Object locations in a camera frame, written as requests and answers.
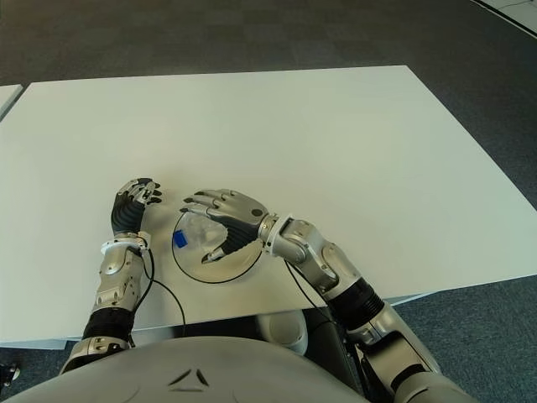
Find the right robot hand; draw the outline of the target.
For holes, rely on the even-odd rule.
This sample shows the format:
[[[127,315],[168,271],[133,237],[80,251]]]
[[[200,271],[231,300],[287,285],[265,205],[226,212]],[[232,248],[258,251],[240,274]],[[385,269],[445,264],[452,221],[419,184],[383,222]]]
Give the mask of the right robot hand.
[[[228,189],[200,190],[184,199],[180,211],[206,217],[227,231],[224,241],[202,258],[203,264],[218,261],[258,239],[262,221],[269,214],[261,202]]]

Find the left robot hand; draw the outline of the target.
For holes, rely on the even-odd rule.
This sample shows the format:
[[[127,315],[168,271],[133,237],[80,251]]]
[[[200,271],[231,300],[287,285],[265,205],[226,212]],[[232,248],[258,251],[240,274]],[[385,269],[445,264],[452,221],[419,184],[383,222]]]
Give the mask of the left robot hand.
[[[151,178],[137,178],[117,192],[111,212],[114,235],[140,231],[146,207],[162,202],[159,188],[160,184]]]

